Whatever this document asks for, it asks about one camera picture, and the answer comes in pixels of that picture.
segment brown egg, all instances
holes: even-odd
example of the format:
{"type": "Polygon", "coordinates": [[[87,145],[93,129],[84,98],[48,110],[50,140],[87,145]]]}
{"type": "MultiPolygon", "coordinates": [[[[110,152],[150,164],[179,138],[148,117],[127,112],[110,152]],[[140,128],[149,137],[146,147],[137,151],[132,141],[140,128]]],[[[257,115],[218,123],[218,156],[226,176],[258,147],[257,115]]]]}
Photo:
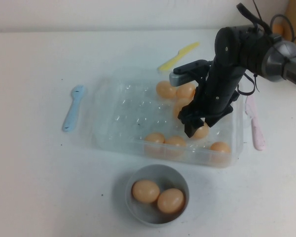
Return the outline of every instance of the brown egg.
{"type": "Polygon", "coordinates": [[[156,145],[145,145],[145,153],[154,157],[158,157],[163,154],[164,149],[162,146],[159,145],[165,142],[165,138],[162,133],[151,133],[145,138],[145,141],[156,143],[156,145]]]}
{"type": "Polygon", "coordinates": [[[195,140],[202,139],[202,138],[206,137],[208,135],[208,133],[209,133],[209,126],[207,125],[207,123],[204,123],[204,126],[197,129],[197,131],[194,133],[192,138],[195,140]]]}
{"type": "Polygon", "coordinates": [[[149,134],[146,138],[145,141],[148,142],[156,142],[156,143],[164,143],[165,138],[162,133],[160,132],[153,132],[149,134]]]}
{"type": "Polygon", "coordinates": [[[217,152],[231,153],[230,146],[225,142],[215,142],[210,149],[217,152]]]}
{"type": "Polygon", "coordinates": [[[186,83],[184,85],[181,85],[177,90],[177,97],[179,99],[182,98],[191,98],[194,96],[195,93],[195,85],[193,83],[186,83]]]}
{"type": "MultiPolygon", "coordinates": [[[[185,140],[184,140],[182,137],[180,137],[180,136],[172,136],[172,137],[170,137],[169,139],[167,139],[167,140],[165,141],[165,144],[173,145],[173,146],[175,146],[176,148],[177,148],[177,147],[186,147],[186,142],[185,142],[185,140]]],[[[171,149],[171,148],[167,148],[167,150],[166,150],[166,155],[177,157],[177,156],[182,155],[183,152],[184,152],[184,151],[179,150],[179,149],[171,149]]]]}
{"type": "Polygon", "coordinates": [[[170,82],[163,80],[157,84],[156,91],[162,98],[172,99],[175,97],[177,89],[173,87],[170,82]]]}
{"type": "Polygon", "coordinates": [[[190,99],[182,98],[178,100],[173,107],[173,117],[177,118],[182,108],[191,102],[190,99]]]}
{"type": "Polygon", "coordinates": [[[137,201],[152,203],[158,199],[160,189],[156,183],[150,180],[140,180],[133,185],[132,193],[137,201]]]}
{"type": "Polygon", "coordinates": [[[168,189],[158,198],[158,208],[161,212],[174,214],[184,207],[185,198],[183,193],[178,189],[168,189]]]}
{"type": "Polygon", "coordinates": [[[273,25],[273,29],[272,29],[272,31],[273,31],[273,33],[275,33],[275,34],[279,34],[279,35],[281,35],[281,36],[284,35],[284,28],[283,28],[283,26],[280,25],[280,24],[274,24],[274,25],[273,25]]]}

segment plastic egg tray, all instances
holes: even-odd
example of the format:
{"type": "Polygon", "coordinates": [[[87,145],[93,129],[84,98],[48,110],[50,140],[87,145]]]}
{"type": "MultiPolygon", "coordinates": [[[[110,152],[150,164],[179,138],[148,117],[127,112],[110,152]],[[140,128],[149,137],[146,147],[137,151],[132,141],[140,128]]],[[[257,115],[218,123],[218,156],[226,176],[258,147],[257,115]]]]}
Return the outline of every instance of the plastic egg tray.
{"type": "Polygon", "coordinates": [[[104,150],[193,164],[226,167],[234,163],[243,148],[243,97],[232,104],[233,113],[210,128],[207,137],[193,140],[185,135],[184,125],[173,117],[176,99],[162,99],[156,93],[157,83],[168,79],[169,73],[138,69],[117,72],[106,79],[94,101],[96,144],[104,150]],[[152,132],[161,132],[166,139],[182,136],[187,146],[146,142],[145,137],[152,132]],[[228,143],[232,153],[209,150],[217,141],[228,143]]]}

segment bowl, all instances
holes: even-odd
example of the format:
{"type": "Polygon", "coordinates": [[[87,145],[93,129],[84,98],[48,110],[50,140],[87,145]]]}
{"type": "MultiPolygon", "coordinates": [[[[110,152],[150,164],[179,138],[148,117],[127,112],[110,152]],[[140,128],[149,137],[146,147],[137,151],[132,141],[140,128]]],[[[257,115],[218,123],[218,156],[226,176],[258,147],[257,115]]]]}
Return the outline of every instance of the bowl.
{"type": "Polygon", "coordinates": [[[188,205],[189,191],[184,177],[178,171],[166,165],[153,164],[141,168],[132,175],[126,185],[125,197],[126,205],[136,219],[148,226],[161,227],[170,224],[182,215],[188,205]],[[155,182],[160,193],[171,188],[181,190],[185,197],[182,210],[175,214],[165,214],[158,210],[156,202],[144,204],[135,200],[132,195],[132,187],[135,182],[143,179],[155,182]]]}

